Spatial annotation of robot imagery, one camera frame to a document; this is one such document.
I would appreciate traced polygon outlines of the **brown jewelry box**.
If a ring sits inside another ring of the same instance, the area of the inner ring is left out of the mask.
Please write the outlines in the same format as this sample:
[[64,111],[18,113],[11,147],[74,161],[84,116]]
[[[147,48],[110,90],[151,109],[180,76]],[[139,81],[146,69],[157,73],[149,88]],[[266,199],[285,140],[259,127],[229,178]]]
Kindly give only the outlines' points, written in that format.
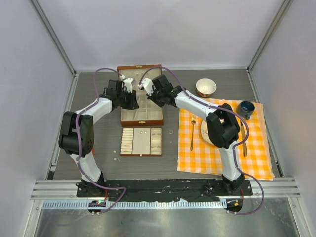
[[159,65],[118,66],[117,71],[126,78],[133,78],[133,90],[136,91],[136,110],[121,110],[122,126],[158,126],[164,124],[163,108],[147,98],[146,92],[138,87],[139,81],[146,70],[152,68],[145,77],[154,79],[161,75]]

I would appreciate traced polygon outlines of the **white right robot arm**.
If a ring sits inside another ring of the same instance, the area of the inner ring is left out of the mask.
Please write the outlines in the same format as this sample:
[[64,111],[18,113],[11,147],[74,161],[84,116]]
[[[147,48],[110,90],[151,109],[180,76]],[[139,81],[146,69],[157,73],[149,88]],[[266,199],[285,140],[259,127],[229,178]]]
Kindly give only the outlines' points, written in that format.
[[240,126],[231,106],[227,103],[212,104],[179,85],[174,87],[165,75],[154,79],[145,78],[139,83],[139,88],[145,90],[148,99],[159,107],[171,105],[184,109],[206,122],[208,138],[220,152],[223,189],[229,195],[236,194],[245,177],[240,171],[236,151]]

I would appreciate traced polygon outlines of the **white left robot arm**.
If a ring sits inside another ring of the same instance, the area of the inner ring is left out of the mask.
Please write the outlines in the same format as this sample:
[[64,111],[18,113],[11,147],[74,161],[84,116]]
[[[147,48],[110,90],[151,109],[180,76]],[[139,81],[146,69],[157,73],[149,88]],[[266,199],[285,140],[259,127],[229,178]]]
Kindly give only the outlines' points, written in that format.
[[118,107],[127,110],[139,108],[133,81],[133,78],[110,80],[103,94],[93,103],[76,112],[63,114],[58,145],[76,163],[81,173],[81,184],[88,187],[94,197],[100,197],[107,189],[92,152],[94,124]]

